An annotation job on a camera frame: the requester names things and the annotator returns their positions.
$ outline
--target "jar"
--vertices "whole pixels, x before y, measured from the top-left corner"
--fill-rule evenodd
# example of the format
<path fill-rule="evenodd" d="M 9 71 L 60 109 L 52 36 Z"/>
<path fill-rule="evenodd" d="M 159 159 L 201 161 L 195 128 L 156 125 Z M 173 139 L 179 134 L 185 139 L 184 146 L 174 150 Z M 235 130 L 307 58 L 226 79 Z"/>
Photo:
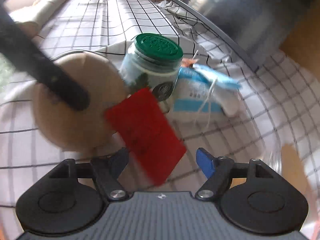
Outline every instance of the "jar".
<path fill-rule="evenodd" d="M 158 101 L 163 101 L 173 92 L 182 56 L 181 47 L 169 38 L 142 33 L 128 48 L 120 75 L 130 94 L 148 87 Z"/>

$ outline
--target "red paper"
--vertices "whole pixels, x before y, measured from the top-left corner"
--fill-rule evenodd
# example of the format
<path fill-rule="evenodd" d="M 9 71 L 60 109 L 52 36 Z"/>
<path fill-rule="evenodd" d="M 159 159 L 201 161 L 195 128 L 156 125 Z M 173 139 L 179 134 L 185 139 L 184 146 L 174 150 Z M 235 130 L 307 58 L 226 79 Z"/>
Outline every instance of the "red paper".
<path fill-rule="evenodd" d="M 186 152 L 149 89 L 106 110 L 105 117 L 155 185 L 165 182 Z"/>

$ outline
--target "embossed lid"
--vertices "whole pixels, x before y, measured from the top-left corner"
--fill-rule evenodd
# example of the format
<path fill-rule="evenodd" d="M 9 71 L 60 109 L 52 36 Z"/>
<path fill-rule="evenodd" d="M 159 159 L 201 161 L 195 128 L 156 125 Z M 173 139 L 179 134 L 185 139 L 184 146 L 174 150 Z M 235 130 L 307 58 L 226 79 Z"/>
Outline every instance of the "embossed lid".
<path fill-rule="evenodd" d="M 183 51 L 178 44 L 159 34 L 139 34 L 134 44 L 141 53 L 152 59 L 180 61 L 183 56 Z"/>

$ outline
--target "white tablecloth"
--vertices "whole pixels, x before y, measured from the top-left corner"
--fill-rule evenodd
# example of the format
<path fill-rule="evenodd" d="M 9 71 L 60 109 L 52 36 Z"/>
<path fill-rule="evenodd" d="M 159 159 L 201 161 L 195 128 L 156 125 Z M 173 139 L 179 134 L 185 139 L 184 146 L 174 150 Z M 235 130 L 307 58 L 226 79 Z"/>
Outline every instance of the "white tablecloth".
<path fill-rule="evenodd" d="M 199 49 L 200 63 L 239 81 L 246 113 L 241 117 L 206 124 L 172 122 L 188 151 L 167 182 L 155 188 L 139 166 L 130 160 L 120 177 L 129 190 L 190 190 L 196 192 L 206 180 L 195 162 L 196 149 L 214 156 L 230 156 L 248 162 L 271 150 L 274 140 L 293 144 L 303 161 L 310 184 L 318 195 L 320 181 L 320 84 L 282 52 L 268 57 L 253 73 L 210 28 L 178 5 L 151 0 L 69 0 L 34 39 L 49 57 L 72 49 L 99 50 L 119 67 L 136 35 L 160 33 L 175 40 L 185 57 Z M 15 216 L 20 195 L 66 158 L 87 161 L 92 156 L 115 152 L 113 144 L 91 154 L 66 152 L 49 143 L 32 116 L 32 77 L 16 73 L 0 106 L 0 221 L 7 239 L 22 228 Z M 162 105 L 164 112 L 167 105 Z"/>

